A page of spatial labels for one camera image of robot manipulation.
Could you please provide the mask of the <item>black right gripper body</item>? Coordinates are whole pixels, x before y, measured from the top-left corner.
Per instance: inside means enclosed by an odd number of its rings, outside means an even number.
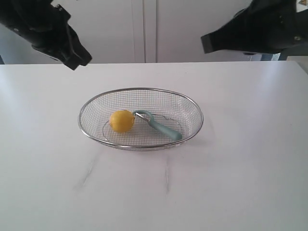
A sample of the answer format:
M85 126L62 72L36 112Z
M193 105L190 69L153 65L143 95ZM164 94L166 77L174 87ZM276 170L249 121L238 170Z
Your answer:
M274 54L308 42L306 0L253 0L234 18L242 23L236 51Z

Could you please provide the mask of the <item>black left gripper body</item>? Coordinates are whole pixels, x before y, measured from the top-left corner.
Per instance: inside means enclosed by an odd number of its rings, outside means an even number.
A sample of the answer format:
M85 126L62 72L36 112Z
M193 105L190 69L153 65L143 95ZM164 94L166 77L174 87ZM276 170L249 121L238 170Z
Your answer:
M51 0L2 0L0 23L55 60L72 56L70 13Z

